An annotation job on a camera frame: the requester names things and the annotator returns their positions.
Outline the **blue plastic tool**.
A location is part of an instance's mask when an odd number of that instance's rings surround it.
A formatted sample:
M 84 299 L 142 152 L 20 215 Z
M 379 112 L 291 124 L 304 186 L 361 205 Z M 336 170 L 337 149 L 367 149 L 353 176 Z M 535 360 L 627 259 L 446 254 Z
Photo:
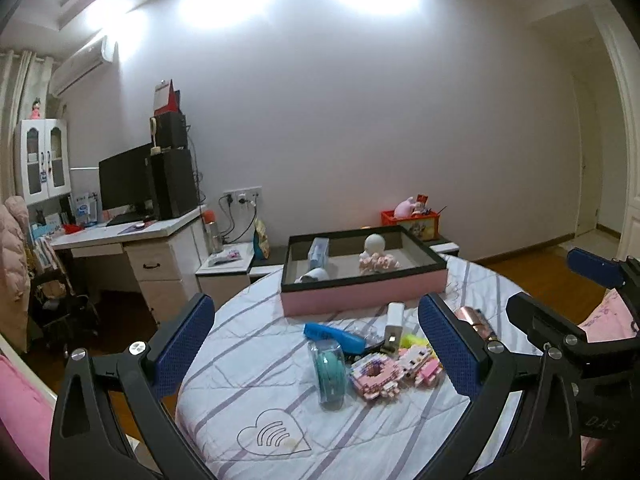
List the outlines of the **blue plastic tool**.
M 306 323 L 303 333 L 307 339 L 312 341 L 334 340 L 341 346 L 343 352 L 347 354 L 359 356 L 367 349 L 367 341 L 364 338 L 333 326 Z

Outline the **pink block pig toy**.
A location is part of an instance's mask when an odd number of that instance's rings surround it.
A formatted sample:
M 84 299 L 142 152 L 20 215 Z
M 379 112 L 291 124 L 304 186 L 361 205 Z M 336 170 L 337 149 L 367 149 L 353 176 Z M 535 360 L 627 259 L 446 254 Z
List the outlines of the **pink block pig toy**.
M 401 348 L 397 362 L 402 371 L 402 379 L 415 387 L 435 388 L 444 370 L 435 352 L 420 344 Z

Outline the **white air conditioner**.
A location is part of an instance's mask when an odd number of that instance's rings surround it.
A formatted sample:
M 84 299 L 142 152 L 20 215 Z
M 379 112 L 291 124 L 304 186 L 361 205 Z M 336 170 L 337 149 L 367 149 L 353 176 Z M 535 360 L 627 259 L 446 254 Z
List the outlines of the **white air conditioner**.
M 117 41 L 104 35 L 75 52 L 53 72 L 49 81 L 49 93 L 55 98 L 62 96 L 71 86 L 97 68 L 111 64 Z

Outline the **black computer tower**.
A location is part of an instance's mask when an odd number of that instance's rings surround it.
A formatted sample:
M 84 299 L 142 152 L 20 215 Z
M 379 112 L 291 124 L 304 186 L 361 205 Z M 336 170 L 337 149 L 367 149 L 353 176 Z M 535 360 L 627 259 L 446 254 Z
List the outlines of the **black computer tower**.
M 157 220 L 180 218 L 198 206 L 192 159 L 187 148 L 150 155 L 146 168 Z

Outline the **clear skull glass bottle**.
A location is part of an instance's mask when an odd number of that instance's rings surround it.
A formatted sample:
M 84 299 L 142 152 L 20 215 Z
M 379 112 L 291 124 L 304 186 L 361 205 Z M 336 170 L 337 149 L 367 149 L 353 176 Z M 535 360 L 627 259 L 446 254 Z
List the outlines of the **clear skull glass bottle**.
M 367 348 L 379 346 L 384 342 L 384 332 L 375 326 L 375 320 L 357 320 L 349 329 L 349 333 L 362 338 Z

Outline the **red desk calendar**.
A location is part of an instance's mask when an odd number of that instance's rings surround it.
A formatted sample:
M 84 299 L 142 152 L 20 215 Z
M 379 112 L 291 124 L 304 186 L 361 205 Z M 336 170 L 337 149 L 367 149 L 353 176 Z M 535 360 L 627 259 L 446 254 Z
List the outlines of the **red desk calendar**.
M 179 93 L 174 89 L 174 82 L 171 79 L 163 79 L 154 88 L 153 115 L 178 113 L 179 110 L 180 98 Z

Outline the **pink figurine on cabinet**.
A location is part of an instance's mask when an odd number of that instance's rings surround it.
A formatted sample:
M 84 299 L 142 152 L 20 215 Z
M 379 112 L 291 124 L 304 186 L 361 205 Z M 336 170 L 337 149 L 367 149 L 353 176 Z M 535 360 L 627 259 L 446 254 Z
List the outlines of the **pink figurine on cabinet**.
M 44 108 L 39 98 L 34 99 L 32 102 L 32 109 L 30 110 L 29 119 L 36 120 L 44 117 Z

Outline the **white power adapter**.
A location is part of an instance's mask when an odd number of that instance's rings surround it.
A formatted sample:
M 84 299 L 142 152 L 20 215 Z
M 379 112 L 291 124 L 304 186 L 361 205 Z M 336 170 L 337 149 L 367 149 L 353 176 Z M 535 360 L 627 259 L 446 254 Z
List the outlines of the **white power adapter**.
M 387 306 L 382 349 L 391 356 L 396 354 L 400 347 L 404 330 L 404 313 L 405 305 L 402 302 L 390 302 Z

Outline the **rose gold cylinder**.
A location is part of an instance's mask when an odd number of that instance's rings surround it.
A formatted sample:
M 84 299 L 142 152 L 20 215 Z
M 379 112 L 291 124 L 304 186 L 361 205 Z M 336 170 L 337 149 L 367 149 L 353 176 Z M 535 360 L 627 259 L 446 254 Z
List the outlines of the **rose gold cylinder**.
M 458 320 L 470 324 L 472 329 L 475 330 L 484 341 L 494 341 L 498 339 L 495 330 L 480 309 L 460 307 L 454 311 L 454 315 Z

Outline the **white round lamp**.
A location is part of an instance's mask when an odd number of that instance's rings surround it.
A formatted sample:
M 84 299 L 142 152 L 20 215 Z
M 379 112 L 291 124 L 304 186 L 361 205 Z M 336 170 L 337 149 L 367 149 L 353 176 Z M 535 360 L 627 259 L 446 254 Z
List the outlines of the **white round lamp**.
M 383 255 L 385 252 L 386 241 L 381 234 L 373 233 L 364 240 L 364 251 L 372 256 L 374 254 Z

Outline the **teal tape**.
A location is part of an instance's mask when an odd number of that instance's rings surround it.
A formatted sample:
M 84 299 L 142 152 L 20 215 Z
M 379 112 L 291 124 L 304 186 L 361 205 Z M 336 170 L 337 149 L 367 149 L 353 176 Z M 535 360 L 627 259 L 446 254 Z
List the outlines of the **teal tape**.
M 340 344 L 333 339 L 309 341 L 307 344 L 319 403 L 326 410 L 340 408 L 347 391 L 347 370 Z

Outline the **wall power outlet strip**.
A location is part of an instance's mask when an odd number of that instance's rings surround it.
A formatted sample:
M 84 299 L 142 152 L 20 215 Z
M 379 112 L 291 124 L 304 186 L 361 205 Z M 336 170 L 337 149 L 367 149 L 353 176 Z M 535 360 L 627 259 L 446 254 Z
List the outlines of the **wall power outlet strip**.
M 236 188 L 235 190 L 224 191 L 222 195 L 224 197 L 230 197 L 233 203 L 256 205 L 260 196 L 262 196 L 262 188 L 260 186 Z

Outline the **red toy crate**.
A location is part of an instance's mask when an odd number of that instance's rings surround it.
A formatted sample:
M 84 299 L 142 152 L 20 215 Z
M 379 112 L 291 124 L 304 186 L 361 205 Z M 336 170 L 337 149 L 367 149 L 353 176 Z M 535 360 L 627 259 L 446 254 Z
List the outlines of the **red toy crate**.
M 439 238 L 440 215 L 437 212 L 430 211 L 427 214 L 396 218 L 392 210 L 384 210 L 380 213 L 380 217 L 382 226 L 402 226 L 424 242 Z

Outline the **pink blanket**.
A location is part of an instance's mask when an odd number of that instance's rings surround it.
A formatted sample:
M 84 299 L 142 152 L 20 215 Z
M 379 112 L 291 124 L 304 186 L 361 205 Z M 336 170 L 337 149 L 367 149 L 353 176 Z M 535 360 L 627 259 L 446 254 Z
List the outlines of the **pink blanket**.
M 42 393 L 1 357 L 1 443 L 36 479 L 49 479 L 53 411 Z

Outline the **orange cap water bottle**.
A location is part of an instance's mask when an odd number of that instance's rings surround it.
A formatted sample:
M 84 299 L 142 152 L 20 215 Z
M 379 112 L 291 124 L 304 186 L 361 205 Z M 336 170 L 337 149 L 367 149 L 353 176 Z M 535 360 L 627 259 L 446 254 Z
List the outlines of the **orange cap water bottle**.
M 202 211 L 202 219 L 204 222 L 205 239 L 207 250 L 211 255 L 219 254 L 224 249 L 215 213 L 211 209 Z

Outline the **white mini hair dryer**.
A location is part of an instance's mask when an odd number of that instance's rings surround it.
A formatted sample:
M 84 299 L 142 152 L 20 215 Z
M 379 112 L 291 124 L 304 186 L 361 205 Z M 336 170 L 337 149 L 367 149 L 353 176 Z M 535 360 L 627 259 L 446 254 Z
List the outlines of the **white mini hair dryer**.
M 329 273 L 323 268 L 314 268 L 296 278 L 296 284 L 317 283 L 327 281 L 330 278 Z

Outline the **pink black storage box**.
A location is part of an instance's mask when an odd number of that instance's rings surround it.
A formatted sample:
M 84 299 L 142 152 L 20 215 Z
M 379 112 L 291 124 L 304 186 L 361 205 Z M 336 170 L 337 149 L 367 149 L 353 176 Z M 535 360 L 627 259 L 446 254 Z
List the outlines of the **pink black storage box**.
M 364 243 L 382 236 L 385 252 L 398 261 L 394 270 L 360 268 Z M 304 275 L 310 270 L 311 245 L 317 238 L 329 241 L 324 273 L 318 280 Z M 305 316 L 406 302 L 428 292 L 443 292 L 447 285 L 446 261 L 402 226 L 378 226 L 288 239 L 282 270 L 280 298 L 286 316 Z

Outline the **pink puffer jacket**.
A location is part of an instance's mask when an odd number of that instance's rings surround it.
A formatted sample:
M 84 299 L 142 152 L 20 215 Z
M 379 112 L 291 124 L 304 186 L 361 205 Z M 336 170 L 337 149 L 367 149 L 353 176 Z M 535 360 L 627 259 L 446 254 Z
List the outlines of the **pink puffer jacket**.
M 1 204 L 1 333 L 17 353 L 25 353 L 28 346 L 28 220 L 22 196 Z

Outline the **white glass door cabinet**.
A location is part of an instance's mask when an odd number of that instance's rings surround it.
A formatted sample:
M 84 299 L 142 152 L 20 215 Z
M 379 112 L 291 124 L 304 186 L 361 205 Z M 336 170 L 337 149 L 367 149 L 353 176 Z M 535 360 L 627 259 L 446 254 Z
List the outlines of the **white glass door cabinet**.
M 23 119 L 14 131 L 16 192 L 30 206 L 72 192 L 63 119 Z

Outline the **black computer monitor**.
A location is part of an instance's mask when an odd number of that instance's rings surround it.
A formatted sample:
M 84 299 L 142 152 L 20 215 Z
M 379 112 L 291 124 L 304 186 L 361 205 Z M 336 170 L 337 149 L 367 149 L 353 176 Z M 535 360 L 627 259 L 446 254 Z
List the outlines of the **black computer monitor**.
M 131 207 L 135 214 L 150 212 L 152 198 L 146 174 L 151 144 L 120 152 L 99 162 L 100 199 L 103 210 Z

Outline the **black small speaker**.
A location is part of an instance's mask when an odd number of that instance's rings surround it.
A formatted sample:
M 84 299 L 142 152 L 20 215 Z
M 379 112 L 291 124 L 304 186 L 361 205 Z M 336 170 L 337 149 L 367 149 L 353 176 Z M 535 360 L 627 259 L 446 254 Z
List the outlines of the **black small speaker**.
M 185 148 L 188 145 L 186 116 L 180 112 L 165 112 L 150 118 L 152 145 L 161 150 Z

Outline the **white nightstand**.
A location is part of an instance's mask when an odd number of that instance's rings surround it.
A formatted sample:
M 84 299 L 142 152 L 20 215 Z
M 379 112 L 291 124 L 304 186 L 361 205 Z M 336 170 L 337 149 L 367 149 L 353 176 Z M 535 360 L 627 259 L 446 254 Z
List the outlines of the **white nightstand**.
M 213 299 L 216 310 L 250 286 L 250 268 L 254 260 L 253 245 L 249 242 L 224 246 L 226 252 L 236 252 L 240 258 L 218 263 L 216 255 L 209 256 L 195 272 L 200 291 Z

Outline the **yellow highlighter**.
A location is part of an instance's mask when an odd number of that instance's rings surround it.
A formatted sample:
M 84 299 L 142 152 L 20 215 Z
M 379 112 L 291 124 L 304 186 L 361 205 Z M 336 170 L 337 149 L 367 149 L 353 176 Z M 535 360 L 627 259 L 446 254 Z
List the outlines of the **yellow highlighter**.
M 403 349 L 410 349 L 413 346 L 424 347 L 427 349 L 431 348 L 431 344 L 426 338 L 413 334 L 403 334 L 401 336 L 400 346 Z

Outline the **beige curtain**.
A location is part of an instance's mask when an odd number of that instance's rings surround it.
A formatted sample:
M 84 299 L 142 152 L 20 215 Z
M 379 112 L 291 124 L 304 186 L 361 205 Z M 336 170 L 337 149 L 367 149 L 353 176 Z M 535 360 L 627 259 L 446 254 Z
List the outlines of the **beige curtain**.
M 1 201 L 16 191 L 13 135 L 16 125 L 29 118 L 32 103 L 40 99 L 41 115 L 47 105 L 54 59 L 34 51 L 1 52 Z

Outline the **white desk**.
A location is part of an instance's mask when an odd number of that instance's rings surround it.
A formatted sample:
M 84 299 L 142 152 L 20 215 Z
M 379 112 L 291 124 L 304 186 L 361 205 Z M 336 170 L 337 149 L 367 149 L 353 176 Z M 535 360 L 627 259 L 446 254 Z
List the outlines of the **white desk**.
M 200 207 L 144 228 L 134 222 L 99 224 L 59 236 L 51 246 L 74 258 L 124 258 L 124 270 L 114 280 L 134 280 L 133 289 L 142 293 L 156 324 L 174 318 L 201 291 L 196 271 L 208 257 Z

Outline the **pink block donut toy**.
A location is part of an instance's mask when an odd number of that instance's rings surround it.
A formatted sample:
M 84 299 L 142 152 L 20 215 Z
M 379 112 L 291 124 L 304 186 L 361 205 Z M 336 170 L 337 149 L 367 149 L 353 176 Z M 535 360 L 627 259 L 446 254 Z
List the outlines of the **pink block donut toy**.
M 402 368 L 386 354 L 372 353 L 352 364 L 349 378 L 364 400 L 393 399 L 400 393 Z

